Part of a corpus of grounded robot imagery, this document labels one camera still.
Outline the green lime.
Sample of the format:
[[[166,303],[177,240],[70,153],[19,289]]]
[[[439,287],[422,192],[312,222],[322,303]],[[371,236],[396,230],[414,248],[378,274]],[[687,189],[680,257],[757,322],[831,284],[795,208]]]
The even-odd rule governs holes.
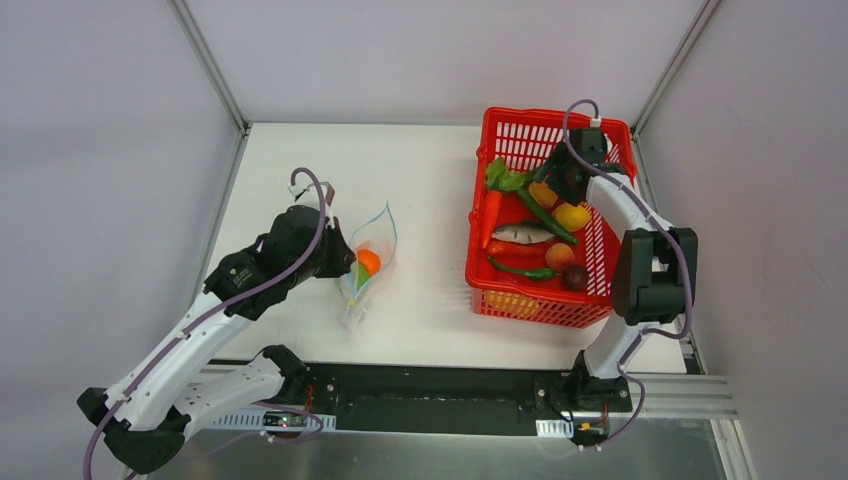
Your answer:
[[[370,279],[371,274],[369,273],[367,267],[364,264],[362,264],[361,262],[358,262],[355,277],[356,277],[355,282],[354,282],[355,290],[359,291],[365,285],[365,283]]]

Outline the orange tangerine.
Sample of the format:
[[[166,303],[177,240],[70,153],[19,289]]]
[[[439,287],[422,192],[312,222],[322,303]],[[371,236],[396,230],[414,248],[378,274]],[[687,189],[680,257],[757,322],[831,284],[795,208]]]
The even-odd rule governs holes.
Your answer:
[[[382,260],[380,256],[370,249],[359,249],[356,252],[357,261],[364,264],[371,276],[377,274],[382,268]]]

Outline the clear zip top bag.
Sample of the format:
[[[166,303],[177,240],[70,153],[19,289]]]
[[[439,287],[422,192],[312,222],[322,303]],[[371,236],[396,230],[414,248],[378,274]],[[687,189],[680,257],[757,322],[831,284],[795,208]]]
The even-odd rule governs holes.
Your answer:
[[[384,286],[394,268],[397,251],[397,226],[390,204],[349,238],[355,260],[351,271],[336,285],[344,300],[341,324],[355,331],[365,318],[369,304]]]

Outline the yellow orange with leaf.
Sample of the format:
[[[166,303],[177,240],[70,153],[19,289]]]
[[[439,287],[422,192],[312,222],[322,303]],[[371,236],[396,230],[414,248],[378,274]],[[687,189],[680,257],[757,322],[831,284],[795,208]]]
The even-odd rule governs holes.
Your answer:
[[[527,190],[534,201],[547,211],[552,210],[559,201],[558,195],[546,183],[531,182]]]

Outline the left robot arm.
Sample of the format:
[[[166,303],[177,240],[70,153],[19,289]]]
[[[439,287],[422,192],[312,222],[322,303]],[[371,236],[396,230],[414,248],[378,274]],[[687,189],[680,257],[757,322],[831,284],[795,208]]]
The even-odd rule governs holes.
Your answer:
[[[148,474],[232,410],[255,402],[307,402],[307,367],[284,345],[264,347],[247,365],[213,381],[190,381],[292,289],[311,278],[342,277],[354,260],[338,219],[306,205],[290,207],[269,232],[224,256],[185,316],[139,366],[112,386],[89,387],[79,396],[78,407],[96,427],[84,478],[92,476],[99,441],[134,473]]]

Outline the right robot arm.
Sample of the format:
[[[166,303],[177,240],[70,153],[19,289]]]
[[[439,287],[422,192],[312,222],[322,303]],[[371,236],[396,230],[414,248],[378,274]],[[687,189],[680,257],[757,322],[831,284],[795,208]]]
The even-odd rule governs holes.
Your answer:
[[[690,315],[694,300],[696,234],[646,205],[620,166],[607,162],[607,146],[598,127],[566,130],[535,175],[563,200],[594,207],[620,241],[613,312],[564,382],[564,394],[583,410],[615,396],[646,337],[665,335],[664,325]]]

